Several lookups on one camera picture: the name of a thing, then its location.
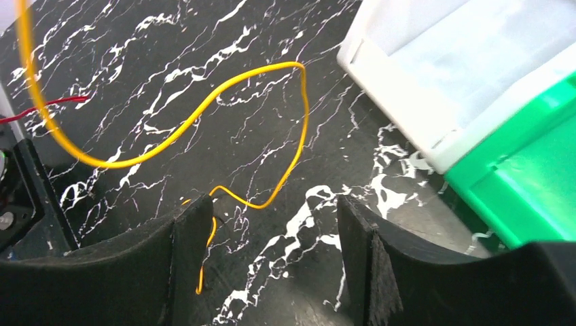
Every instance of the green plastic container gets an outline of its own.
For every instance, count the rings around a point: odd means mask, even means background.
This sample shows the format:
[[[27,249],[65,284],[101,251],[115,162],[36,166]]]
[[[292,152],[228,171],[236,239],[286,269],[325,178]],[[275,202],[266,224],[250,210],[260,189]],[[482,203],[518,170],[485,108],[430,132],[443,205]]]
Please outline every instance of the green plastic container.
[[[511,249],[576,240],[576,73],[508,119],[445,178]]]

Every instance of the yellow wire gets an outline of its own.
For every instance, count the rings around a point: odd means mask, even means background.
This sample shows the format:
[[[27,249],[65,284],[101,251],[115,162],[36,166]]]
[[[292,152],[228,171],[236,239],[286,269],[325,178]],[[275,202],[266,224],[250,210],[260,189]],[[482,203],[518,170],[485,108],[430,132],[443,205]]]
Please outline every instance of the yellow wire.
[[[276,195],[286,182],[286,179],[290,175],[290,172],[298,163],[298,159],[302,154],[302,150],[304,148],[304,141],[306,140],[306,131],[308,130],[308,120],[310,115],[310,105],[308,103],[308,95],[306,93],[306,68],[299,62],[282,62],[277,63],[274,65],[268,65],[260,68],[256,68],[245,73],[241,73],[236,77],[230,78],[229,80],[223,82],[220,86],[216,87],[198,106],[194,112],[186,119],[186,121],[174,131],[165,141],[159,144],[154,149],[144,153],[141,156],[131,158],[129,160],[117,161],[117,162],[107,162],[103,160],[99,160],[98,158],[94,158],[87,153],[84,153],[80,148],[78,148],[74,143],[68,139],[68,137],[60,130],[58,124],[50,117],[50,113],[46,109],[46,101],[41,93],[41,88],[38,82],[35,79],[35,72],[36,65],[32,58],[32,49],[34,48],[33,45],[33,38],[32,38],[32,24],[30,19],[30,10],[27,10],[28,1],[27,0],[15,0],[17,7],[18,7],[18,48],[20,50],[20,61],[22,62],[22,66],[26,67],[26,81],[29,85],[29,93],[34,103],[34,106],[38,108],[40,111],[40,116],[46,121],[46,128],[51,132],[50,134],[54,137],[54,140],[70,155],[77,158],[80,162],[84,164],[91,165],[97,168],[127,168],[129,166],[133,166],[138,163],[142,163],[150,158],[153,158],[161,151],[165,150],[168,146],[174,143],[185,131],[188,129],[198,117],[206,110],[206,108],[218,97],[223,91],[227,90],[231,86],[248,79],[250,77],[254,77],[256,75],[260,75],[262,73],[267,73],[270,71],[286,69],[286,68],[298,68],[300,69],[300,91],[302,92],[302,100],[304,102],[304,121],[302,123],[302,135],[300,136],[300,142],[298,143],[298,149],[296,150],[296,154],[292,159],[292,162],[284,172],[284,175],[281,177],[280,181],[274,188],[274,191],[270,195],[269,199],[265,201],[263,204],[256,205],[238,197],[235,193],[230,191],[228,188],[218,185],[210,192],[210,196],[212,196],[216,191],[223,190],[227,194],[231,195],[234,199],[241,202],[242,204],[251,207],[253,209],[264,209],[274,201]],[[210,245],[212,239],[214,238],[214,234],[216,233],[217,229],[217,222],[216,218],[212,217],[212,232],[206,244],[206,247]],[[204,267],[200,269],[200,280],[198,287],[196,288],[196,293],[202,293],[202,282],[204,280]]]
[[[306,107],[306,112],[308,112],[308,98],[306,96],[306,68],[304,65],[298,62],[282,62],[277,63],[274,65],[268,65],[260,68],[256,68],[245,73],[241,73],[236,77],[230,78],[229,80],[223,82],[220,86],[216,87],[198,106],[198,108],[184,121],[184,123],[174,131],[165,141],[161,144],[156,146],[154,149],[144,153],[141,156],[131,158],[129,160],[117,161],[117,162],[107,162],[103,160],[99,160],[98,158],[94,158],[86,153],[84,153],[80,148],[74,145],[68,137],[60,130],[58,124],[50,117],[48,110],[46,109],[46,101],[41,93],[40,86],[36,82],[34,77],[34,72],[36,72],[36,65],[34,60],[32,60],[32,49],[33,49],[33,40],[31,36],[31,21],[30,21],[30,10],[26,10],[28,6],[27,0],[16,0],[18,2],[18,10],[20,14],[20,18],[18,19],[18,42],[20,48],[20,61],[22,62],[22,66],[27,67],[26,71],[26,80],[28,81],[29,85],[29,92],[32,100],[34,102],[34,106],[38,108],[40,111],[40,115],[46,121],[46,128],[51,132],[51,135],[54,137],[54,140],[63,148],[65,149],[70,155],[77,158],[80,162],[85,164],[97,167],[97,168],[127,168],[133,166],[138,163],[142,163],[150,158],[153,158],[161,151],[165,150],[168,146],[174,143],[185,131],[188,129],[198,117],[204,112],[204,110],[212,103],[213,100],[216,99],[224,90],[227,90],[229,87],[245,80],[250,77],[254,77],[256,75],[260,75],[262,73],[267,73],[270,71],[275,71],[279,69],[285,68],[299,68],[301,70],[302,76],[302,98],[304,99],[304,106]],[[302,133],[302,138],[306,136],[306,132]],[[295,165],[295,161],[298,160],[298,156],[302,149],[298,150],[298,154],[294,157],[293,164]],[[237,200],[240,200],[238,196],[235,196],[230,191],[221,187],[220,189],[224,190],[225,192],[229,193],[232,197]],[[256,206],[263,206],[263,205],[251,205],[250,207],[256,208]]]

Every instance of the table surface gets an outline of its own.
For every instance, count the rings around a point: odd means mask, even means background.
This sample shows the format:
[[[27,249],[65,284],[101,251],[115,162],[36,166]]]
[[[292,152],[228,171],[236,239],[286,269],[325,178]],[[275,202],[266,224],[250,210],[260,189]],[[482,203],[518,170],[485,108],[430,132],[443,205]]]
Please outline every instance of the table surface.
[[[219,226],[202,303],[210,325],[351,325],[336,196],[441,246],[480,257],[488,228],[336,63],[360,1],[45,0],[34,4],[35,57],[50,109],[84,151],[126,159],[162,142],[221,82],[274,62],[308,69],[306,147],[278,198],[249,209],[215,201]],[[13,27],[0,37],[0,80],[16,111],[31,106]],[[55,144],[37,115],[24,125],[75,239],[88,246],[227,185],[265,201],[302,128],[300,74],[240,83],[157,157],[94,169]]]

